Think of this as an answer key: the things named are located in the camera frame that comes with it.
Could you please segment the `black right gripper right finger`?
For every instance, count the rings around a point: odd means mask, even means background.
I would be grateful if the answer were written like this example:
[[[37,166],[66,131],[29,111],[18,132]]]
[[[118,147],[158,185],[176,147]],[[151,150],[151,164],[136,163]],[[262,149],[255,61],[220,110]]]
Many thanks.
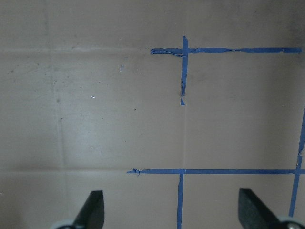
[[[251,189],[239,189],[238,219],[244,229],[286,228]]]

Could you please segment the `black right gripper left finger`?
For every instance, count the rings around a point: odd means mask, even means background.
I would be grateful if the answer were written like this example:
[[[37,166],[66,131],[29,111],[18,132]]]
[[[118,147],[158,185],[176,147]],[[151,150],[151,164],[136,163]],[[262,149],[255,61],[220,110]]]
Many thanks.
[[[104,198],[102,190],[92,191],[75,220],[73,229],[102,229],[105,220]]]

